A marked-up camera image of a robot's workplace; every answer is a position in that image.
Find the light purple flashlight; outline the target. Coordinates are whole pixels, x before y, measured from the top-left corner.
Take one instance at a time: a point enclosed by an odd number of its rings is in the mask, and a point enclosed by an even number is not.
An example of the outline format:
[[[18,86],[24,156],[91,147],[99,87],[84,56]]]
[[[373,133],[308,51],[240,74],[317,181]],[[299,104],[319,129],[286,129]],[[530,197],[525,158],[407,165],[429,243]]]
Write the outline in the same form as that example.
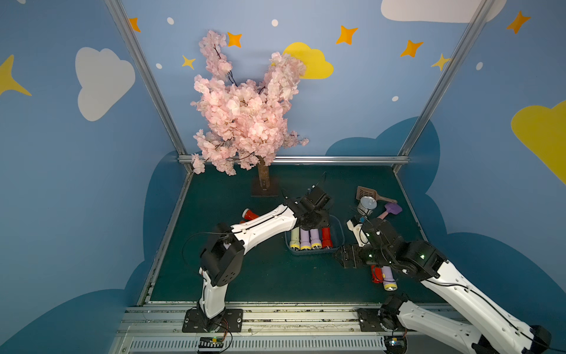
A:
[[[310,231],[300,229],[300,250],[310,250],[312,249],[310,242]]]

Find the teal plastic storage box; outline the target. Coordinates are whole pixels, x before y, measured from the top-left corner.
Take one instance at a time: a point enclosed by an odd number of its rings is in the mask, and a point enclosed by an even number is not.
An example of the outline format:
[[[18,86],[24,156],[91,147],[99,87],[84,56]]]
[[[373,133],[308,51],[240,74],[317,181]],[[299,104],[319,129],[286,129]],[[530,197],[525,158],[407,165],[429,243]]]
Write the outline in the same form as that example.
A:
[[[328,227],[304,230],[299,227],[284,233],[287,249],[292,255],[319,255],[336,252],[345,245],[342,225],[337,217],[330,215]]]

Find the purple flashlight group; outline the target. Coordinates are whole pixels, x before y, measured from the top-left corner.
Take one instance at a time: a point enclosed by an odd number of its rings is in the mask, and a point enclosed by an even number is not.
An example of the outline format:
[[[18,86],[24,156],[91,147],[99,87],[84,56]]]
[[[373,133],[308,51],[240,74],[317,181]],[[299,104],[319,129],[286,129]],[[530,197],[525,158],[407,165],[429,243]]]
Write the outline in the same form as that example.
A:
[[[311,249],[322,248],[322,241],[321,241],[319,229],[310,230],[310,244],[311,244]]]

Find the pale yellow flashlight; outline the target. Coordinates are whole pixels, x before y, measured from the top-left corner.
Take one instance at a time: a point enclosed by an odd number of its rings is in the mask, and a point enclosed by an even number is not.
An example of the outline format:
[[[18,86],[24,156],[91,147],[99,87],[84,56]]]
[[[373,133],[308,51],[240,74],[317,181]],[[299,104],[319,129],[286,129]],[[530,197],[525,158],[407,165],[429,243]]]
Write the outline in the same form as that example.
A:
[[[300,243],[300,228],[299,227],[296,227],[296,228],[291,230],[289,246],[293,251],[299,251],[300,250],[301,243]]]

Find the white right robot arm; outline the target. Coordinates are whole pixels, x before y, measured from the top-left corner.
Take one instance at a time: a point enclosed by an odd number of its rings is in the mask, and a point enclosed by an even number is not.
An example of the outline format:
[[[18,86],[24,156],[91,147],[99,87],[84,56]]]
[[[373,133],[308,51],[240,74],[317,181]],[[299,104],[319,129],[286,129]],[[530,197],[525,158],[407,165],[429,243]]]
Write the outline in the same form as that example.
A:
[[[461,353],[544,353],[550,349],[548,330],[505,311],[426,240],[406,241],[381,218],[364,222],[351,218],[346,226],[357,243],[339,251],[346,254],[341,261],[345,267],[388,266],[423,284],[467,320],[448,319],[420,308],[404,294],[392,294],[374,312],[383,330],[416,331]]]

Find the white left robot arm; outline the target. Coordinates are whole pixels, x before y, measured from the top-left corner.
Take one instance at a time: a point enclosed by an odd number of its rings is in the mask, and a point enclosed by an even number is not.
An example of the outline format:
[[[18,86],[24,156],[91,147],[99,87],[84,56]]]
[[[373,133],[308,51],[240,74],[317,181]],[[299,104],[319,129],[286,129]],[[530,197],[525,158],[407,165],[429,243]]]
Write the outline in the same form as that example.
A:
[[[196,310],[204,331],[228,328],[223,321],[226,292],[228,284],[240,274],[244,256],[262,242],[296,227],[304,230],[328,227],[331,200],[320,187],[313,185],[305,196],[286,199],[252,221],[231,226],[218,224],[218,231],[209,236],[200,253],[203,288]]]

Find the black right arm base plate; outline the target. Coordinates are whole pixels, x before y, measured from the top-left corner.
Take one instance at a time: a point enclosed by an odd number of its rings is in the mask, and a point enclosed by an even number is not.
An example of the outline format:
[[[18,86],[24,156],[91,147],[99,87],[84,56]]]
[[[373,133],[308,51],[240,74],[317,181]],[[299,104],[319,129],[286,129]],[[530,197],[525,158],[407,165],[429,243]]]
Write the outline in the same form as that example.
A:
[[[405,327],[400,317],[399,306],[384,306],[381,308],[358,308],[358,323],[362,332],[404,332],[414,331]]]

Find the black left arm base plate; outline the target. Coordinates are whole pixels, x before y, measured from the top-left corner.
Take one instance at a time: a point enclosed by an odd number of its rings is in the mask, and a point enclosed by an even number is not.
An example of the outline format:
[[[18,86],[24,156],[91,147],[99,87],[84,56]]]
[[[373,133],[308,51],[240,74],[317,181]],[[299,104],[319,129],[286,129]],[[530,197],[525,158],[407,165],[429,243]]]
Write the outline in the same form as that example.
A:
[[[190,308],[186,313],[181,331],[183,333],[240,333],[243,326],[242,309],[225,309],[216,317],[208,318],[200,308]]]

